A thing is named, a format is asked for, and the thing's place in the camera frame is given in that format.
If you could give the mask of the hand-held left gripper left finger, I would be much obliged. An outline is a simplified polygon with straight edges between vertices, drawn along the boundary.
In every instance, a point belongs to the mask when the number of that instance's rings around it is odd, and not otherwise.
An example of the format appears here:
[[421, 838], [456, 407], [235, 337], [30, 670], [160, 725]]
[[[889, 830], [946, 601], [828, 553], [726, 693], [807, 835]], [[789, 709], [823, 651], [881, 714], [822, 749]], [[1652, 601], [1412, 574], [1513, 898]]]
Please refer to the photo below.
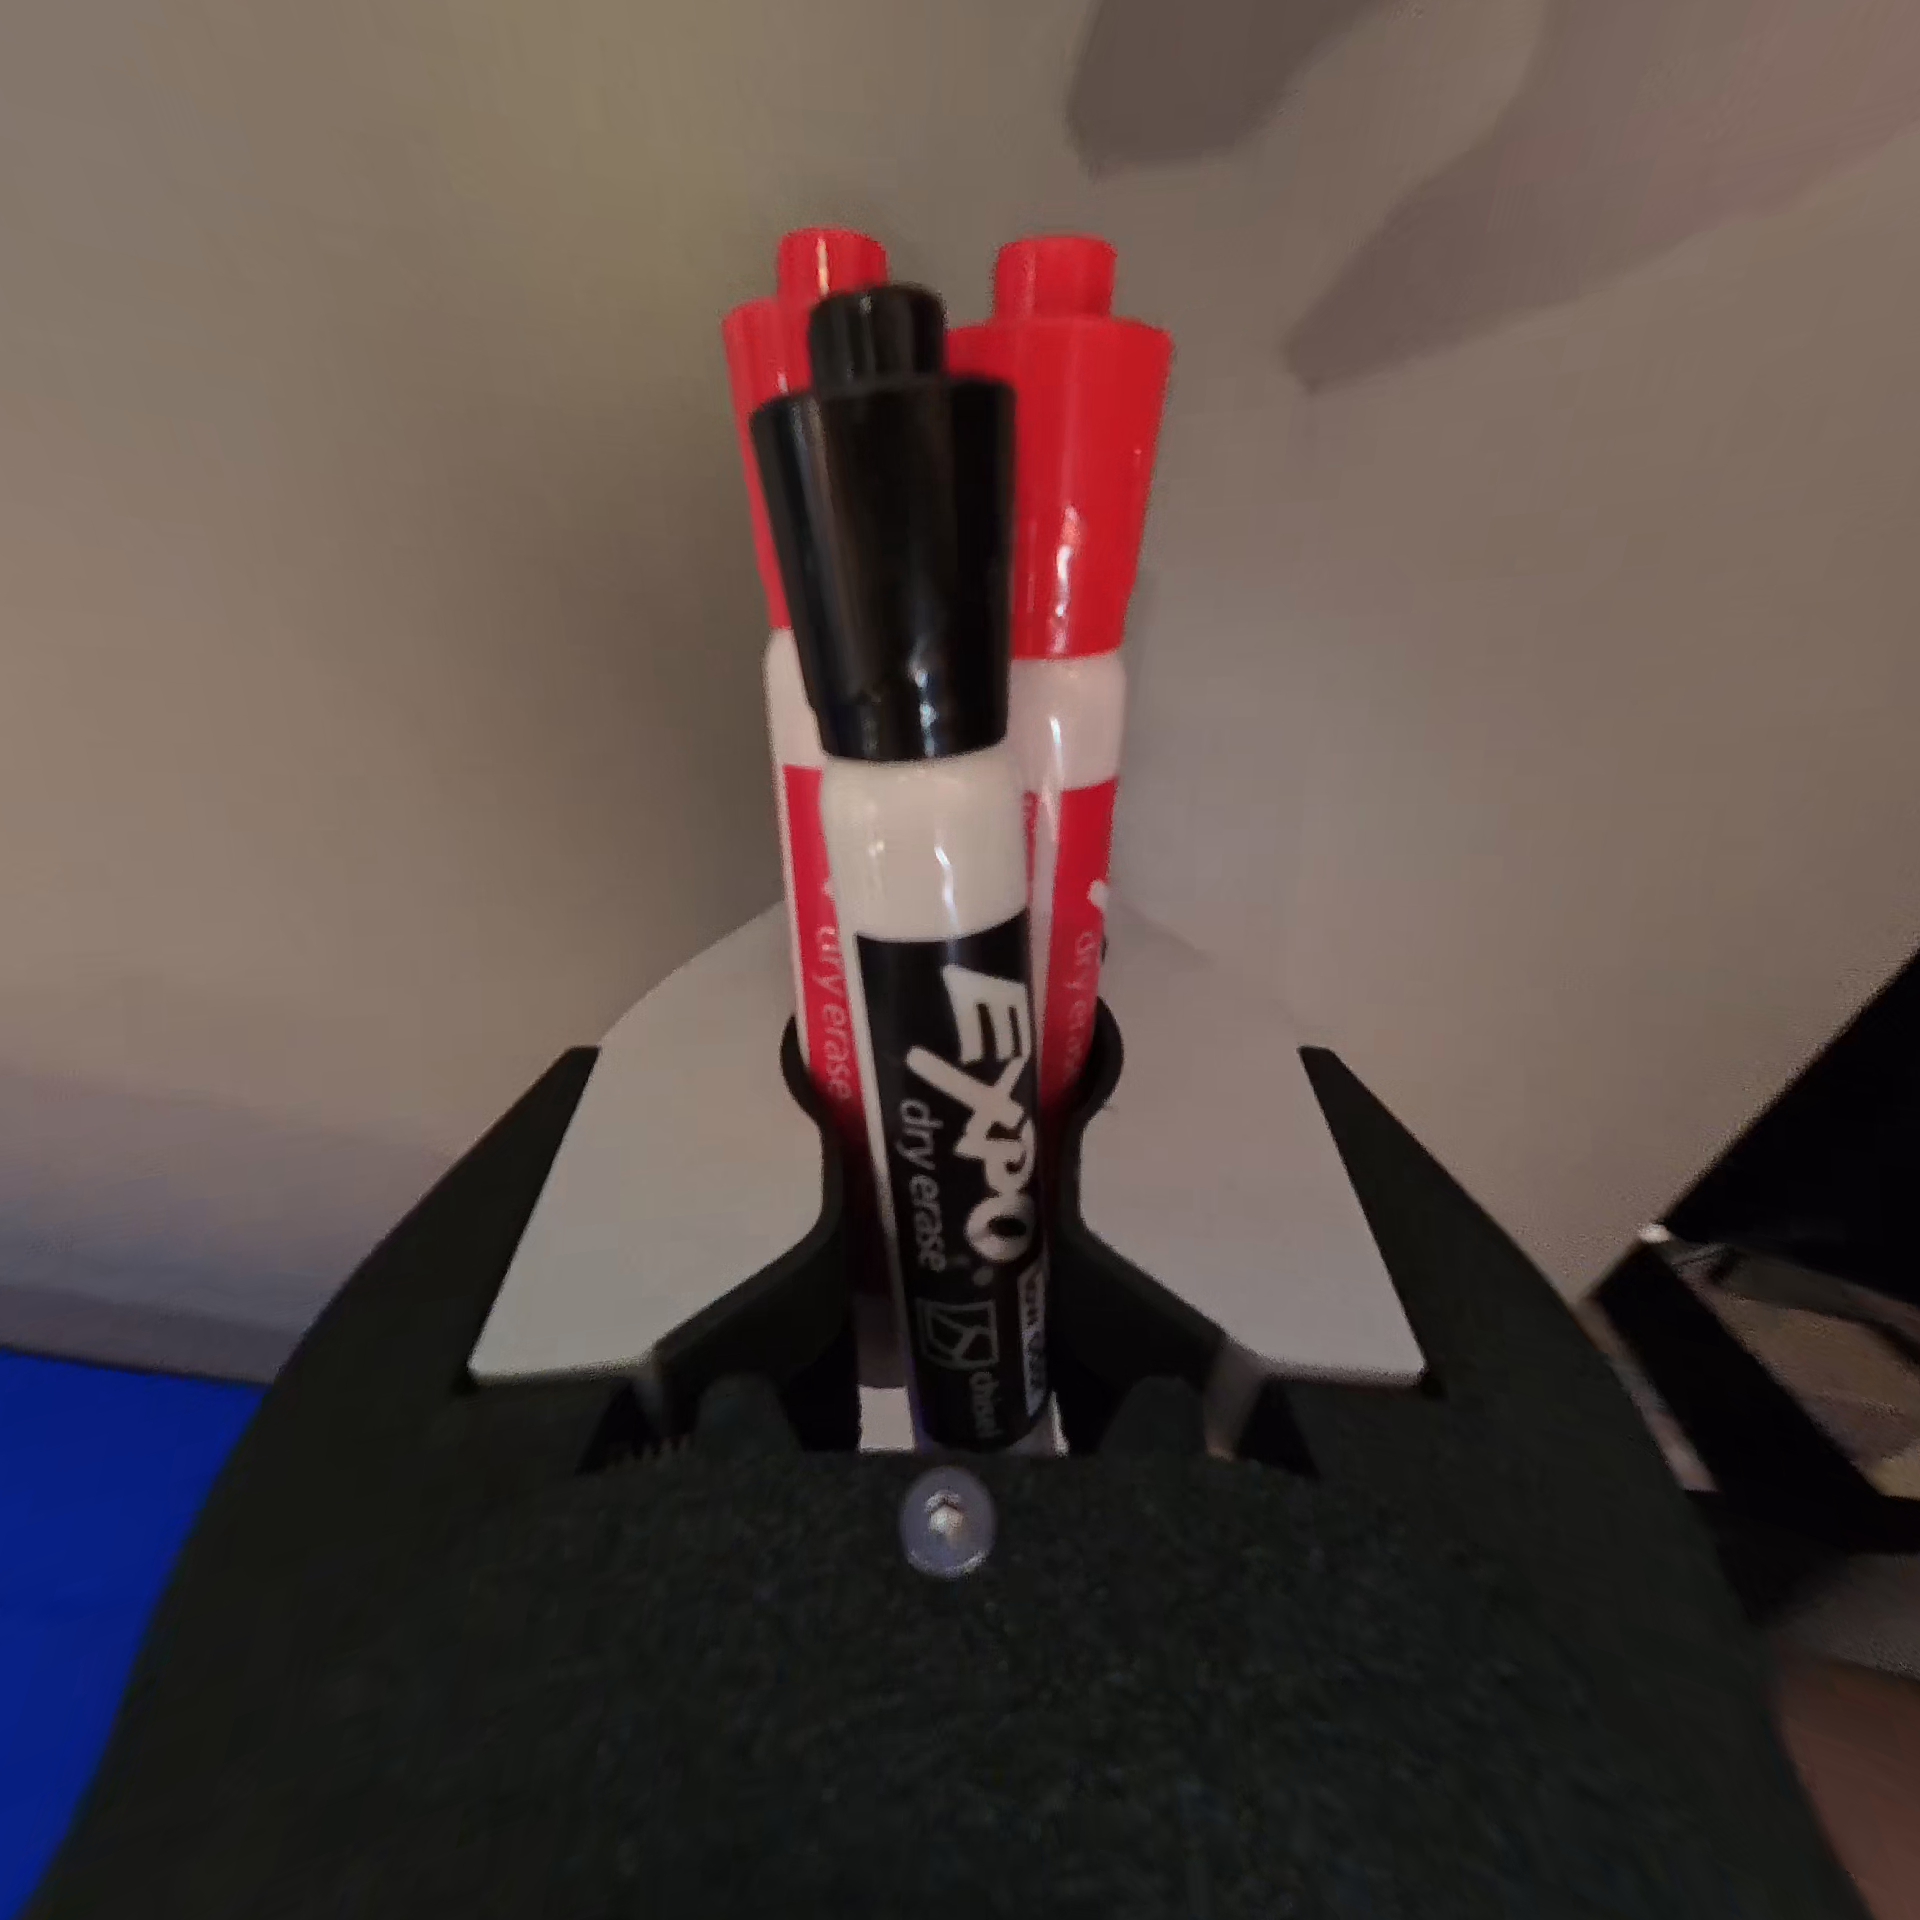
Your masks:
[[852, 1260], [847, 1155], [797, 1058], [772, 903], [602, 1040], [469, 1380], [613, 1380], [650, 1435], [765, 1380], [807, 1451], [854, 1451]]

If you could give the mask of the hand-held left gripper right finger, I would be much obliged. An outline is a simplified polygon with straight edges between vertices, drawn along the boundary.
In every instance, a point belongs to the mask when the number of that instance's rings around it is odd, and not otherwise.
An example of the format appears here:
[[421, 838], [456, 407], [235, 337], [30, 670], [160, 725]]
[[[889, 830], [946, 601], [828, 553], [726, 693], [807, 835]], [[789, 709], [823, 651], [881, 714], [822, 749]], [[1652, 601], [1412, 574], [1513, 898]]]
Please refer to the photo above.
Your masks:
[[1293, 1019], [1147, 917], [1105, 921], [1053, 1198], [1067, 1451], [1095, 1451], [1141, 1380], [1190, 1385], [1215, 1451], [1303, 1451], [1293, 1385], [1420, 1388]]

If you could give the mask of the black dry erase marker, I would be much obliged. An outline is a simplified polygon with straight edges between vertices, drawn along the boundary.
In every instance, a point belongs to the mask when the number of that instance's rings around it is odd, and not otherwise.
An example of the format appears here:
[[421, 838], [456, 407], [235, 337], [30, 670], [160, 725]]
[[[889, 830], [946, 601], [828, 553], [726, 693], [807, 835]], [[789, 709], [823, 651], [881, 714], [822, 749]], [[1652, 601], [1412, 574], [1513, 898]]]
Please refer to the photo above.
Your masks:
[[1016, 396], [916, 282], [807, 317], [750, 417], [797, 670], [915, 1434], [1046, 1423], [1046, 1225], [1013, 728]]

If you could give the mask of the red dry erase marker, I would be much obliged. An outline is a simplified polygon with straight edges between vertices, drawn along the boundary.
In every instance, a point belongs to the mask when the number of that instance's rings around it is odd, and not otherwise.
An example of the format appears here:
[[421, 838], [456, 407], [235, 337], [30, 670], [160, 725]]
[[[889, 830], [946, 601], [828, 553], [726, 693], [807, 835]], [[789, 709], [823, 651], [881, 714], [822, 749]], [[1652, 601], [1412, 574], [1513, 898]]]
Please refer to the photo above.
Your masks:
[[807, 317], [828, 292], [852, 292], [889, 280], [878, 239], [847, 225], [797, 225], [776, 248], [776, 290], [725, 317], [725, 353], [731, 384], [731, 424], [745, 472], [752, 530], [752, 568], [767, 605], [765, 649], [765, 714], [776, 787], [783, 942], [792, 972], [792, 1014], [807, 1080], [822, 1091], [842, 1144], [865, 1150], [865, 1107], [854, 1073], [854, 1035], [847, 1002], [847, 960], [828, 892], [828, 846], [822, 830], [822, 728], [801, 693], [801, 661], [783, 610], [782, 557], [772, 541], [767, 496], [752, 460], [750, 423], [765, 404], [807, 392]]
[[1013, 728], [1031, 835], [1038, 1101], [1063, 1117], [1102, 1002], [1128, 617], [1141, 577], [1176, 337], [1118, 317], [1118, 248], [1023, 234], [994, 312], [947, 337], [1016, 396]]

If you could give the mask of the grey desk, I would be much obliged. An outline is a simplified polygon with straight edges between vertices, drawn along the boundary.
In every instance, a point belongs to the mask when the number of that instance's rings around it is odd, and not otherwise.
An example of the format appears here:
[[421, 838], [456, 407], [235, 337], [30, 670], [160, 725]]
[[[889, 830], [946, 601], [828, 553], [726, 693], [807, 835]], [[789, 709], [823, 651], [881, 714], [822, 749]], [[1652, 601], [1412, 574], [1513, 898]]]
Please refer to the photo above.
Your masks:
[[782, 898], [719, 317], [1176, 337], [1118, 886], [1584, 1289], [1914, 951], [1914, 6], [6, 6], [6, 1289], [290, 1339]]

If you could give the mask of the black angular object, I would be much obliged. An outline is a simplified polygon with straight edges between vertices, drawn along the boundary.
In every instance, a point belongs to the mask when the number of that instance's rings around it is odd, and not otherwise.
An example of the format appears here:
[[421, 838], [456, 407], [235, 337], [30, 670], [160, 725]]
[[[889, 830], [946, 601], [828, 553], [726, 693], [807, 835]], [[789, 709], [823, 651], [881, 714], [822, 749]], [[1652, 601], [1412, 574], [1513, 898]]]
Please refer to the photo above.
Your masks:
[[1737, 1343], [1687, 1252], [1710, 1276], [1760, 1260], [1833, 1286], [1846, 1308], [1891, 1308], [1866, 1330], [1914, 1360], [1920, 1306], [1920, 963], [1777, 1091], [1667, 1208], [1664, 1239], [1621, 1255], [1595, 1308], [1657, 1392], [1736, 1523], [1836, 1553], [1914, 1553], [1914, 1497], [1886, 1494], [1842, 1441]]

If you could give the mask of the blue flat object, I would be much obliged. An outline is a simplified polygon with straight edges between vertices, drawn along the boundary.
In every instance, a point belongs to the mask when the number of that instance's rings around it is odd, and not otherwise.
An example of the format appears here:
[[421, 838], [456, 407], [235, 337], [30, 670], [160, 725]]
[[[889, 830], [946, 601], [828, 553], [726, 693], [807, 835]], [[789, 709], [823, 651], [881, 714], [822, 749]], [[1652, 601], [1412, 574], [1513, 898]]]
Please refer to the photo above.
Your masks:
[[268, 1388], [0, 1358], [0, 1910], [96, 1770], [157, 1595]]

